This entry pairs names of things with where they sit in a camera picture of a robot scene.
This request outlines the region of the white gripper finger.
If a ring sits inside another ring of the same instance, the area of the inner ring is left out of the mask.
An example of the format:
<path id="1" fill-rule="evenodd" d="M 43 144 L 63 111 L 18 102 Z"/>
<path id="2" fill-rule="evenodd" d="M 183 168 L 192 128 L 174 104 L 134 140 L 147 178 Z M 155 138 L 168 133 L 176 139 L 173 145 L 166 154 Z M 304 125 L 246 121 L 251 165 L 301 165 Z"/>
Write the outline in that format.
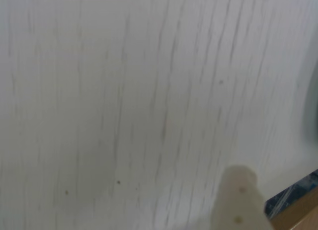
<path id="1" fill-rule="evenodd" d="M 224 171 L 211 214 L 212 230 L 271 230 L 257 176 L 247 166 Z"/>

